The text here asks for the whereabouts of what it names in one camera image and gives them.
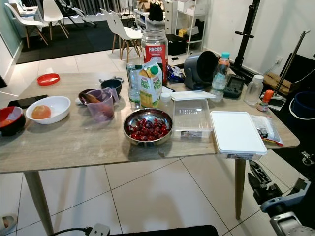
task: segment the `stroller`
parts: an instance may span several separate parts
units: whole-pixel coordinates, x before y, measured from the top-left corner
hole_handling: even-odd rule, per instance
[[[97,24],[86,18],[86,14],[79,8],[73,7],[71,0],[55,0],[59,9],[62,11],[63,15],[68,17],[76,27],[79,27],[71,18],[71,16],[81,16],[84,21],[84,26],[88,24],[97,27]]]

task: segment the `wall outlet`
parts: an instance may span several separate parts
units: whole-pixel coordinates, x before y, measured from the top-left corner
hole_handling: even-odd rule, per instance
[[[90,232],[90,236],[108,236],[110,228],[106,225],[97,223]]]
[[[275,64],[280,65],[283,57],[277,56],[275,60]]]

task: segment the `purple measuring cup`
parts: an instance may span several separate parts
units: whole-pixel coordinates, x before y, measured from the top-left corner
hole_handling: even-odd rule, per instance
[[[114,88],[95,89],[87,94],[95,96],[100,103],[88,103],[87,107],[98,122],[111,120],[114,118],[114,102],[118,102],[117,92]]]

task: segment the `red label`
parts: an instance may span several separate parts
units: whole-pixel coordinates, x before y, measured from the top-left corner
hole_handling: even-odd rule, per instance
[[[144,62],[157,59],[156,61],[163,65],[163,84],[167,84],[167,59],[165,58],[165,45],[159,46],[146,46],[146,55]]]

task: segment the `power strip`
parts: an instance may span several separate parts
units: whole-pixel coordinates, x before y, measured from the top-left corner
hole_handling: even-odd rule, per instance
[[[108,236],[109,233],[110,233],[110,228],[108,226],[97,223],[88,235],[89,236]]]

